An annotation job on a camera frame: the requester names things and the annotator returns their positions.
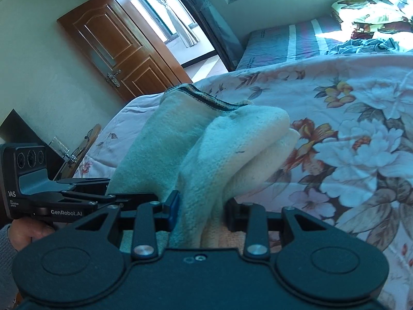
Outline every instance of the camera lens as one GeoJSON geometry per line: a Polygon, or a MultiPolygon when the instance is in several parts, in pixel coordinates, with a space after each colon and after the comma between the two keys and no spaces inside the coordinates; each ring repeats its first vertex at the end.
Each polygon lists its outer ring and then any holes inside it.
{"type": "Polygon", "coordinates": [[[29,167],[33,168],[36,165],[36,154],[34,150],[30,150],[27,154],[27,164],[29,167]]]}
{"type": "Polygon", "coordinates": [[[17,165],[20,169],[24,168],[24,165],[26,164],[26,159],[21,152],[19,155],[17,155],[17,165]]]}
{"type": "Polygon", "coordinates": [[[43,161],[45,160],[45,155],[43,154],[42,151],[40,151],[40,152],[37,154],[37,160],[39,161],[40,164],[42,164],[43,161]]]}

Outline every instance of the sheer curtain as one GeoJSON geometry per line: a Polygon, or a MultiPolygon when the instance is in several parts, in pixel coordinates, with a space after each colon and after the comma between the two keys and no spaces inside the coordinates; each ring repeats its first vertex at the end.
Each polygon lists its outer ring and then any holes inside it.
{"type": "Polygon", "coordinates": [[[185,44],[185,46],[188,47],[193,47],[196,45],[200,40],[198,37],[194,34],[194,32],[187,26],[183,21],[176,15],[176,13],[172,10],[172,8],[168,5],[167,0],[156,0],[160,4],[162,4],[168,13],[169,18],[171,19],[171,22],[173,26],[176,29],[176,32],[178,33],[179,37],[185,44]]]}
{"type": "Polygon", "coordinates": [[[244,50],[221,14],[208,0],[181,0],[218,52],[228,71],[234,71],[244,50]]]}

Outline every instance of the knitted garment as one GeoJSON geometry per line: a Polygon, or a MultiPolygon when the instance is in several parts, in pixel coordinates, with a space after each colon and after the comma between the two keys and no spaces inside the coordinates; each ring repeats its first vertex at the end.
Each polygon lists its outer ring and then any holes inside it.
{"type": "Polygon", "coordinates": [[[9,227],[6,225],[0,230],[0,309],[11,306],[18,292],[12,276],[12,264],[17,251],[9,241],[9,227]]]}
{"type": "MultiPolygon", "coordinates": [[[[249,101],[229,104],[183,84],[165,92],[107,193],[153,192],[164,202],[172,190],[179,190],[170,247],[239,247],[243,237],[225,233],[225,203],[264,183],[298,139],[280,108],[249,101]]],[[[167,238],[160,233],[162,250],[167,238]]]]}

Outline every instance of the floral pattern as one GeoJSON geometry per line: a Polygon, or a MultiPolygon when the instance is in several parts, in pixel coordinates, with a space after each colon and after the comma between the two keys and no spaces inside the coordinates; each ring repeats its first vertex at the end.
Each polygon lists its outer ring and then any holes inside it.
{"type": "MultiPolygon", "coordinates": [[[[249,99],[288,112],[301,136],[296,148],[237,200],[274,212],[295,206],[379,248],[390,264],[379,300],[390,310],[413,307],[412,66],[413,55],[321,56],[195,83],[226,102],[249,99]]],[[[76,175],[110,177],[161,98],[128,104],[76,175]]],[[[278,233],[270,244],[281,249],[278,233]]]]}

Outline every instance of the wooden door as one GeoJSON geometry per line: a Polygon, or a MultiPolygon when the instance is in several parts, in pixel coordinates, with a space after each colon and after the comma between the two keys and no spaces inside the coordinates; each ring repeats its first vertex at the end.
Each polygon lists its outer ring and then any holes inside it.
{"type": "Polygon", "coordinates": [[[116,0],[89,0],[57,21],[126,101],[191,83],[144,18],[133,16],[116,0]]]}

